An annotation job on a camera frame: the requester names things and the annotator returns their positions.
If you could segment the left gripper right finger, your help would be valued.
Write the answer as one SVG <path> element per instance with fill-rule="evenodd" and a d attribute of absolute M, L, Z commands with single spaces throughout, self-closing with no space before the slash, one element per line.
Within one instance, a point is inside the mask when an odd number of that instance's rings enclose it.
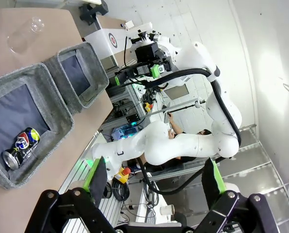
<path fill-rule="evenodd" d="M 216 163 L 207 159 L 202 171 L 202 187 L 209 208 L 196 227 L 196 233 L 276 233 L 278 227 L 266 197 L 253 193 L 248 197 L 227 187 Z"/>

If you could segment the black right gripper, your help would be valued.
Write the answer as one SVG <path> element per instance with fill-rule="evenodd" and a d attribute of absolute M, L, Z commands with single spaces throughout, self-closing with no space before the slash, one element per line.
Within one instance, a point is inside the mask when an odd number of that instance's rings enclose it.
<path fill-rule="evenodd" d="M 138 47 L 135 50 L 138 63 L 151 65 L 151 74 L 153 78 L 158 78 L 165 70 L 172 70 L 171 56 L 158 47 L 157 43 Z M 136 77 L 133 69 L 123 69 L 115 74 L 115 82 L 122 85 L 126 80 Z"/>

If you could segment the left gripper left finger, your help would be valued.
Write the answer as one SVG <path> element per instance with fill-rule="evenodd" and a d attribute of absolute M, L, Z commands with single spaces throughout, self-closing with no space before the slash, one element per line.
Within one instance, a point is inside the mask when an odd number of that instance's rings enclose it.
<path fill-rule="evenodd" d="M 68 221 L 80 219 L 90 233 L 114 233 L 115 229 L 99 210 L 107 184 L 103 157 L 94 161 L 84 184 L 59 194 L 56 190 L 41 193 L 25 232 L 62 233 Z"/>

